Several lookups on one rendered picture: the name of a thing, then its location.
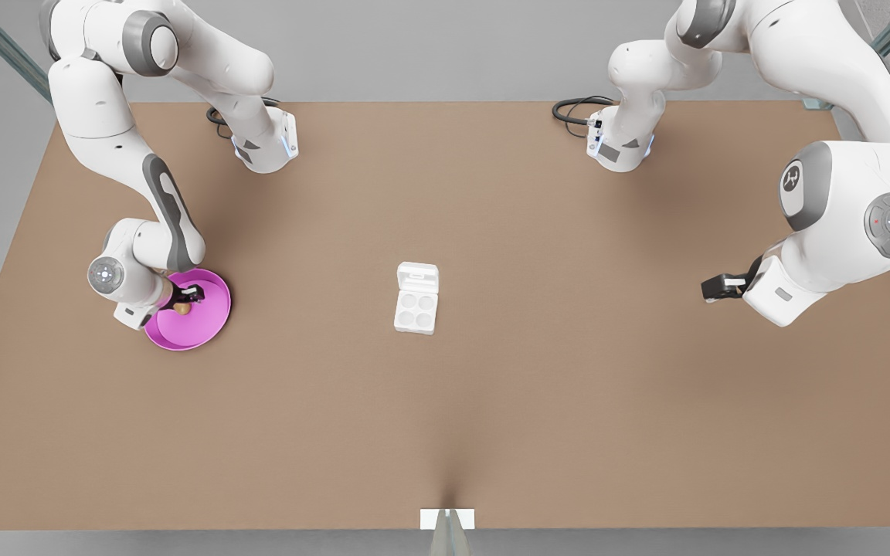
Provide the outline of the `white egg box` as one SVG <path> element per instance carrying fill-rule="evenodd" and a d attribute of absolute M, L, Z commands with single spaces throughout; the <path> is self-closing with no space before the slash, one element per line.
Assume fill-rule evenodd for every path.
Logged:
<path fill-rule="evenodd" d="M 399 291 L 393 327 L 399 332 L 432 335 L 435 330 L 438 295 Z"/>

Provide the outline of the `magenta bowl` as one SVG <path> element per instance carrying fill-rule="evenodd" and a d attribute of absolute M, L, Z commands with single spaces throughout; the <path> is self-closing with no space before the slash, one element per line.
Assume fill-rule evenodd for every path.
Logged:
<path fill-rule="evenodd" d="M 211 341 L 225 327 L 232 310 L 232 296 L 225 280 L 207 269 L 173 273 L 169 280 L 184 288 L 197 285 L 205 298 L 190 305 L 187 314 L 160 310 L 144 326 L 144 332 L 160 348 L 190 351 Z"/>

